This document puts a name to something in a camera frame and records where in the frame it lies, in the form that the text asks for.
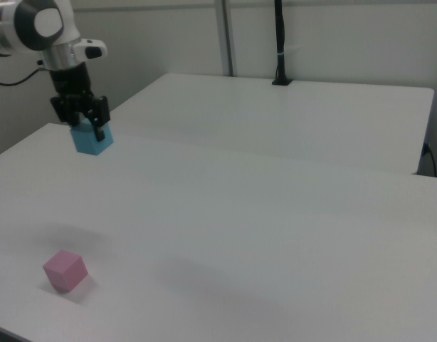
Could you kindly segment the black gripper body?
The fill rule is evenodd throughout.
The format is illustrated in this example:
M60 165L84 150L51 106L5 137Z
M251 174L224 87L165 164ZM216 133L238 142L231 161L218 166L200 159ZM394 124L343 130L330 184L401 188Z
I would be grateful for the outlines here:
M61 103L68 97L79 99L82 113L96 113L98 101L91 90L91 81L86 63L65 70L49 71L57 96L51 98L56 113L62 113Z

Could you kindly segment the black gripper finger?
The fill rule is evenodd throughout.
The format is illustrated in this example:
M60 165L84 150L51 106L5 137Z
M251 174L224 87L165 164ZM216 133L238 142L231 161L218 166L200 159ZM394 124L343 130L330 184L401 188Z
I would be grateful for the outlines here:
M92 96L88 101L85 117L90 122L97 141L105 139L105 125L110 121L110 110L106 96Z
M52 97L50 101L62 123L67 123L72 128L80 123L80 114L70 98L57 95Z

